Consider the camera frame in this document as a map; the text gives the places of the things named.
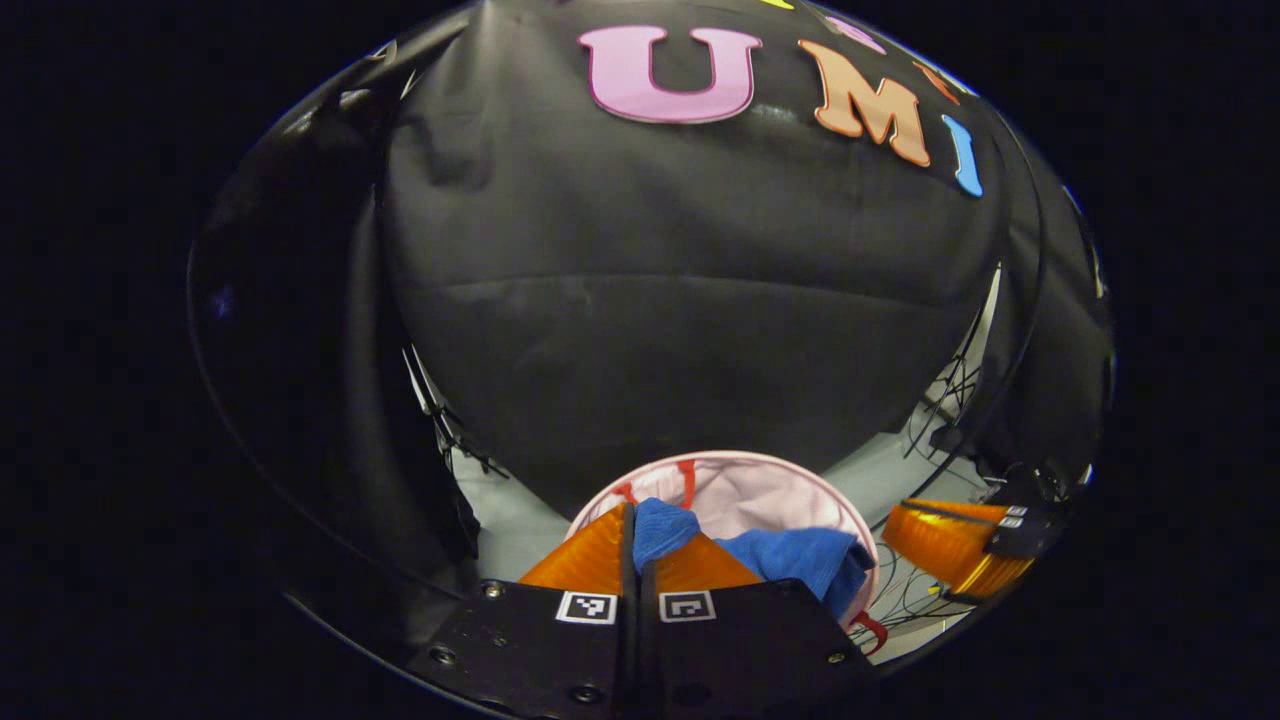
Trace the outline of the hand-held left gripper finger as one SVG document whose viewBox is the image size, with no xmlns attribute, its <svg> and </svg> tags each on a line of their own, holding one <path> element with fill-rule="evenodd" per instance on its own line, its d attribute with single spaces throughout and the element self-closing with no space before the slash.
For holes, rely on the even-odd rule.
<svg viewBox="0 0 1280 720">
<path fill-rule="evenodd" d="M 522 580 L 480 582 L 408 670 L 502 719 L 617 719 L 632 671 L 632 539 L 634 506 L 618 503 Z"/>
<path fill-rule="evenodd" d="M 823 719 L 878 671 L 797 579 L 767 582 L 704 534 L 640 574 L 644 719 Z"/>
</svg>

